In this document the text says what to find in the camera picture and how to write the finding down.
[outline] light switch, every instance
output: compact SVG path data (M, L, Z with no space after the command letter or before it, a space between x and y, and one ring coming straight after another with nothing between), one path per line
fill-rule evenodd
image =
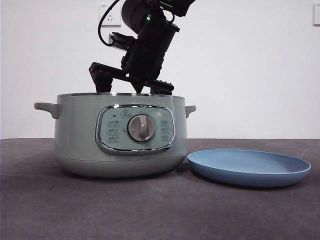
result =
M320 2L315 3L313 7L313 25L320 27Z
M103 4L100 4L99 21L112 3L113 3L113 0L107 0ZM116 27L121 26L121 4L119 2L107 14L107 16L105 17L102 23L102 26L116 26Z

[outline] dark gray table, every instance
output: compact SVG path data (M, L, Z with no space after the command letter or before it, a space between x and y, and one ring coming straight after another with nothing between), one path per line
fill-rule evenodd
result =
M310 175L256 189L175 171L87 179L56 163L52 139L1 141L3 240L320 239L320 140L190 139L189 153L250 149L301 157Z

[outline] control knob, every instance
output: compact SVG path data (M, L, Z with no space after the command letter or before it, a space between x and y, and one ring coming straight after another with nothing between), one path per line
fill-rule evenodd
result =
M147 142L156 133L156 125L153 119L146 115L134 116L128 123L128 133L137 142Z

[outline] control panel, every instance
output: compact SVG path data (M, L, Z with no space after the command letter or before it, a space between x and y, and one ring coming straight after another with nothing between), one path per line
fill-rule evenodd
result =
M175 140L172 113L163 106L112 105L98 116L95 141L113 155L144 155L170 148Z

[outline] pot handle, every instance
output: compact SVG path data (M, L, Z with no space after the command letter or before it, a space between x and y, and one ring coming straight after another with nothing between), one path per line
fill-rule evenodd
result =
M51 113L54 119L59 119L62 106L60 104L46 103L46 102L36 102L34 104L34 109L43 110Z
M189 114L192 112L195 112L197 107L196 106L185 106L184 109L185 109L185 117L188 118Z

